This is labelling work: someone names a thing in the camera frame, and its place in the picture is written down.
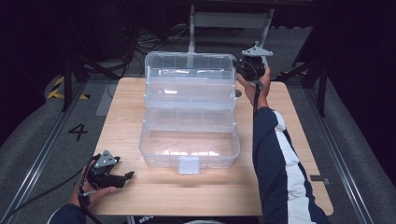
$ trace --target wooden tabletop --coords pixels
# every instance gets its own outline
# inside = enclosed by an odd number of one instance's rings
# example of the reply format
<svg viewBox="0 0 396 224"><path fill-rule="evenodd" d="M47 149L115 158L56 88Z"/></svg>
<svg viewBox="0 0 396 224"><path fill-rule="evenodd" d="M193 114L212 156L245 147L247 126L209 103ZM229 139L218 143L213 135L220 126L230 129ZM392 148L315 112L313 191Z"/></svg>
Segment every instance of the wooden tabletop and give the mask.
<svg viewBox="0 0 396 224"><path fill-rule="evenodd" d="M180 175L175 168L148 167L138 151L146 112L145 79L125 77L117 87L95 154L108 149L120 157L113 175L134 171L119 192L105 197L92 210L97 215L261 216L261 203L251 158L252 106L243 94L235 116L241 152L228 169L202 169L199 175ZM319 175L286 86L271 84L268 104L286 121L293 146L308 178ZM332 203L323 182L312 182L317 204L327 215Z"/></svg>

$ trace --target gray floor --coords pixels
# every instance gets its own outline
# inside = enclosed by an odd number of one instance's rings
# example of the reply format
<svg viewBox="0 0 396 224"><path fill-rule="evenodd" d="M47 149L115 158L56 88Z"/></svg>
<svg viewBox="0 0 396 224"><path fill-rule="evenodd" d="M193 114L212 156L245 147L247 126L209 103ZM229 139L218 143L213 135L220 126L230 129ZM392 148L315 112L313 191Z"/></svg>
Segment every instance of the gray floor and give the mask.
<svg viewBox="0 0 396 224"><path fill-rule="evenodd" d="M271 29L265 42L265 49L274 52L275 56L268 58L272 68L272 78L279 72L291 70L291 63L304 43L310 29L279 28ZM247 49L259 38L260 34L246 30L238 35L228 35L220 30L202 31L198 33L196 52L231 53L240 57L242 49ZM166 51L185 52L188 41L181 39L174 44L161 48ZM126 77L138 77L142 69L138 60L133 60ZM53 86L55 79L49 83L45 95ZM387 176L382 171L371 149L350 117L337 93L329 83L326 92L326 118L318 120L316 109L310 106L309 94L313 90L304 90L299 84L300 77L289 79L290 96L297 110L304 132L312 148L318 168L323 178L330 181L326 185L334 212L329 216L331 223L396 223L396 192ZM111 103L117 81L109 81L101 75L92 75L84 87L84 94L89 94L89 100L76 100L73 110L65 118L59 137L50 148L50 155L44 169L37 173L33 189L26 192L29 198L62 182L74 174L92 155L100 132L106 119L106 112ZM48 101L8 138L0 149L2 175L0 176L1 202L0 214L4 214L17 194L23 180L46 144L61 113L63 100L48 99ZM332 136L347 164L348 171L353 176L360 195L350 195L343 174L337 169L337 162L332 155L328 137L323 133L320 123L329 124ZM85 133L77 141L77 135L68 131L84 124ZM53 191L49 195L24 207L12 219L13 223L46 223L50 214L68 201L73 181ZM359 209L353 203L353 197L361 198L370 215L361 219ZM100 217L104 223L122 223L125 217Z"/></svg>

